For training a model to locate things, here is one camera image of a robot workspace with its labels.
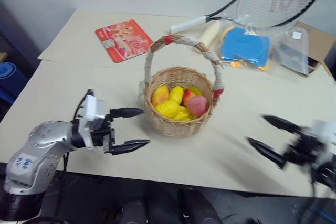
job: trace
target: table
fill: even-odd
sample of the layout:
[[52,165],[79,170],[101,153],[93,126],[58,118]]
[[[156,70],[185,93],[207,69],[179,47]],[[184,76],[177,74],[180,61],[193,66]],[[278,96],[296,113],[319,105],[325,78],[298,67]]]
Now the table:
[[[116,68],[143,69],[145,54],[114,63],[103,48],[95,34],[95,30],[125,20],[134,19],[153,41],[169,32],[173,24],[188,20],[181,17],[151,16],[125,13],[87,12],[76,10],[69,21],[56,36],[50,46],[38,57],[40,60],[72,62],[95,66]],[[185,35],[198,37],[204,26],[196,27]],[[157,53],[153,71],[171,66],[187,66],[197,68],[202,73],[213,73],[210,64],[193,52],[193,48],[183,45],[165,47]]]
[[[150,138],[147,146],[111,156],[101,148],[70,155],[70,172],[169,183],[216,187],[257,193],[309,196],[308,175],[297,166],[285,171],[258,154],[245,136],[282,151],[293,135],[262,119],[272,114],[301,125],[314,119],[335,119],[336,89],[323,67],[303,78],[285,68],[283,75],[225,68],[226,90],[208,124],[196,136],[180,139],[156,132],[145,115],[113,123],[117,143]],[[210,81],[212,74],[207,75]],[[137,106],[143,70],[42,61],[35,74],[0,123],[0,162],[8,162],[29,132],[48,120],[69,121],[88,88],[108,108]],[[325,186],[318,185],[321,196]]]

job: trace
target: blue object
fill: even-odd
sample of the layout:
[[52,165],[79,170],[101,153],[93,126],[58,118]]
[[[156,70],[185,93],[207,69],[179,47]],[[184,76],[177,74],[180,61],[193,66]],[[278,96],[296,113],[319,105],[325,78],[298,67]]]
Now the blue object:
[[269,38],[245,32],[245,29],[239,27],[227,32],[221,45],[224,61],[243,60],[257,67],[264,66],[268,60]]
[[329,214],[323,212],[322,210],[316,208],[315,209],[317,212],[319,212],[321,215],[323,215],[324,217],[326,217],[328,220],[330,220],[332,223],[336,223],[336,220],[334,218],[332,218]]
[[28,79],[13,63],[0,63],[0,88],[10,97],[16,99],[27,82]]
[[14,98],[2,88],[0,88],[0,98],[11,104],[14,102]]

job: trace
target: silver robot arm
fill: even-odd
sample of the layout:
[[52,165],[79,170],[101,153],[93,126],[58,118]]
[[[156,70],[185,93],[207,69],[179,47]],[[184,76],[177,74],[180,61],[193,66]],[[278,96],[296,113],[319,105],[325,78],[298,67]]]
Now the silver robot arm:
[[28,220],[40,212],[44,193],[62,156],[77,148],[103,146],[112,155],[134,151],[149,140],[131,140],[115,146],[111,122],[143,113],[136,108],[110,110],[105,115],[104,102],[89,90],[71,122],[48,121],[35,127],[26,144],[9,160],[4,193],[0,199],[0,223]]

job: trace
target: black cable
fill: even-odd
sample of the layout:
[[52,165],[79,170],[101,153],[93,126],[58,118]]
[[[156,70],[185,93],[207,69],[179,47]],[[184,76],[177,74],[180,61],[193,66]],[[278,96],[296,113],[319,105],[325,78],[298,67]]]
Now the black cable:
[[66,224],[66,221],[54,218],[54,217],[36,217],[34,219],[27,220],[23,224],[37,224],[40,222],[52,222],[57,224]]
[[231,218],[233,216],[236,216],[236,215],[237,214],[230,214],[230,215],[228,215],[228,216],[226,216],[226,217],[224,217],[224,218],[222,218],[220,220],[221,220],[222,224],[224,224],[229,218]]
[[297,214],[297,224],[302,224],[302,218],[305,215],[308,208],[314,203],[316,199],[316,189],[315,189],[315,181],[316,181],[316,170],[310,167],[310,175],[311,175],[311,197],[309,197],[300,207]]
[[[88,94],[93,95],[93,90],[88,89],[86,94],[80,100],[79,104],[76,107],[74,116],[72,117],[72,120],[76,119],[78,110],[81,108],[81,105],[84,102],[84,100],[85,100],[85,98]],[[58,213],[59,213],[61,205],[62,205],[62,201],[64,199],[64,193],[65,192],[64,192],[63,188],[64,188],[64,185],[65,185],[65,176],[66,176],[66,173],[67,173],[68,161],[69,161],[69,152],[66,153],[65,155],[63,155],[63,171],[62,171],[62,176],[61,176],[61,185],[60,185],[59,190],[58,190],[58,197],[57,197],[57,201],[56,201],[54,217],[58,216]]]

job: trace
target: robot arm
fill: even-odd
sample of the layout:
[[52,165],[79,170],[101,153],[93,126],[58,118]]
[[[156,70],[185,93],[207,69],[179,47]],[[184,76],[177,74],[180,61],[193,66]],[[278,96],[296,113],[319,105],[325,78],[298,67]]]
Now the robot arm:
[[104,102],[89,90],[71,122],[49,121],[35,127],[27,143],[9,160],[4,195],[0,200],[0,220],[27,220],[39,214],[44,193],[56,172],[60,158],[77,148],[103,146],[112,155],[132,152],[150,140],[126,141],[114,146],[116,117],[143,113],[136,108],[110,110],[105,115]]
[[332,146],[336,143],[336,122],[315,121],[312,127],[300,127],[272,115],[264,119],[278,129],[298,136],[280,155],[258,140],[248,137],[249,143],[264,157],[283,169],[286,162],[300,165],[311,175],[311,183],[320,182],[336,192],[336,155]]

